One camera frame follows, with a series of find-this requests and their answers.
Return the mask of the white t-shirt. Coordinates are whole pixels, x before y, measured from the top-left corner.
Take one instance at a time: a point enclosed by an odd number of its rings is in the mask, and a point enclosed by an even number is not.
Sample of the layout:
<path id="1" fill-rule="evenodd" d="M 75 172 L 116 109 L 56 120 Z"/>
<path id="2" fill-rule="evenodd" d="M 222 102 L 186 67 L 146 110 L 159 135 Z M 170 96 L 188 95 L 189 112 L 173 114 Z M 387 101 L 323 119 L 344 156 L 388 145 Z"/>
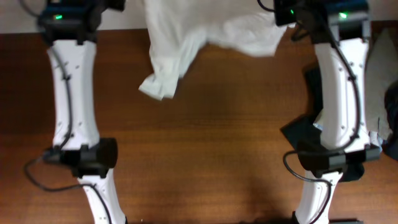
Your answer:
<path id="1" fill-rule="evenodd" d="M 252 57 L 272 57 L 287 26 L 256 0 L 145 0 L 153 72 L 139 91 L 173 98 L 199 50 L 215 44 Z"/>

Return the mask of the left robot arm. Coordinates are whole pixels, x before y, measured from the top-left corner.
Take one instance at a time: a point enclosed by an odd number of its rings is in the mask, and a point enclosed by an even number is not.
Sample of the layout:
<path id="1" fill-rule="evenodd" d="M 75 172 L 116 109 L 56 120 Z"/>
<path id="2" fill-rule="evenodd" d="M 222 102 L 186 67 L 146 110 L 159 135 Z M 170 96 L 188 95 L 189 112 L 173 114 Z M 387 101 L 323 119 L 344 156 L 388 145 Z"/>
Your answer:
<path id="1" fill-rule="evenodd" d="M 99 134 L 94 109 L 93 69 L 97 31 L 107 9 L 122 12 L 125 0 L 47 1 L 37 26 L 52 68 L 55 133 L 41 161 L 65 167 L 83 189 L 95 223 L 127 223 L 114 183 L 115 138 Z"/>

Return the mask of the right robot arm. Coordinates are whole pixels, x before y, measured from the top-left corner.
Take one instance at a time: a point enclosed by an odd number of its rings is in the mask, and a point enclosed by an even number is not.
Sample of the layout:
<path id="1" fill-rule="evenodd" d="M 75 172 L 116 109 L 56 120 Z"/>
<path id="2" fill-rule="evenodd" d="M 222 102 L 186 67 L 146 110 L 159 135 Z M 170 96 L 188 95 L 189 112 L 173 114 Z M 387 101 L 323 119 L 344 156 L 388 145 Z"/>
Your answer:
<path id="1" fill-rule="evenodd" d="M 311 38 L 322 81 L 320 141 L 302 140 L 294 154 L 305 169 L 293 223 L 328 223 L 331 200 L 350 165 L 379 158 L 364 109 L 369 4 L 357 1 L 274 1 L 278 26 L 296 23 Z"/>

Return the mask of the grey beige garment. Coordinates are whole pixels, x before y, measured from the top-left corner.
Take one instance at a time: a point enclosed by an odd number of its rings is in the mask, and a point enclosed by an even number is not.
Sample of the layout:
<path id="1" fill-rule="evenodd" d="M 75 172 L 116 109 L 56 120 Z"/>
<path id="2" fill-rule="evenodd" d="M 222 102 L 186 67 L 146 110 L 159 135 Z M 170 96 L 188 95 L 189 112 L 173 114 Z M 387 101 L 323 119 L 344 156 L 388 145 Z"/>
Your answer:
<path id="1" fill-rule="evenodd" d="M 392 29 L 384 29 L 371 47 L 365 72 L 366 125 L 383 140 L 392 134 L 384 97 L 397 81 L 397 49 Z"/>

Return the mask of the dark navy garment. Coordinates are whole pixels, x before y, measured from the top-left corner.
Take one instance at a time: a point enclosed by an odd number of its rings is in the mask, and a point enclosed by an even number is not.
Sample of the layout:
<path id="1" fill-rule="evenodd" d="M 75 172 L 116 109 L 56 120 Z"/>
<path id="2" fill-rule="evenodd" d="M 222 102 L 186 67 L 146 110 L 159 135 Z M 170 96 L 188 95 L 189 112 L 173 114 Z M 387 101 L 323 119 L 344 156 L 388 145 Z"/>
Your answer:
<path id="1" fill-rule="evenodd" d="M 397 160 L 397 87 L 391 87 L 387 90 L 384 104 L 387 122 L 392 134 L 388 137 L 383 151 L 390 158 Z"/>

